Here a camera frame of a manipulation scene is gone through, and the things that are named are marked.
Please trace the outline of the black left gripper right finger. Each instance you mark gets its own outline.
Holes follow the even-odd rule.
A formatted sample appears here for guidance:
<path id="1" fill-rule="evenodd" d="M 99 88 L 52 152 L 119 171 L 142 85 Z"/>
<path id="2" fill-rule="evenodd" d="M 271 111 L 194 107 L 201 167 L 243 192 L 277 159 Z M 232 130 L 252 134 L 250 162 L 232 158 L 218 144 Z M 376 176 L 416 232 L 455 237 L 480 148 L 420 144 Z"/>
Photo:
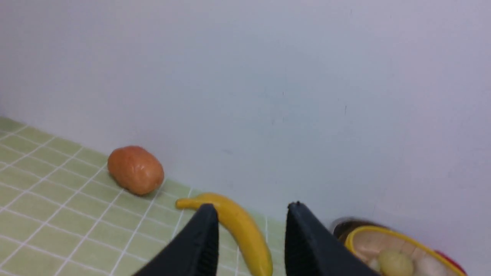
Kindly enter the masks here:
<path id="1" fill-rule="evenodd" d="M 298 201 L 288 205 L 285 273 L 288 276 L 377 276 Z"/>

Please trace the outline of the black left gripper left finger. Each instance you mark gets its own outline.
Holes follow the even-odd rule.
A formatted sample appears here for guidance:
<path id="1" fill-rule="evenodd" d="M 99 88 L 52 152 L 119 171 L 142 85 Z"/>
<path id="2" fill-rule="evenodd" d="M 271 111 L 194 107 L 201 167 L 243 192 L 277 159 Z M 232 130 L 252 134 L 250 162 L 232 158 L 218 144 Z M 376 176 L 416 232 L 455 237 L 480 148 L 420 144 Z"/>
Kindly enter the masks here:
<path id="1" fill-rule="evenodd" d="M 135 276 L 215 276 L 219 263 L 219 218 L 202 205 L 179 234 Z"/>

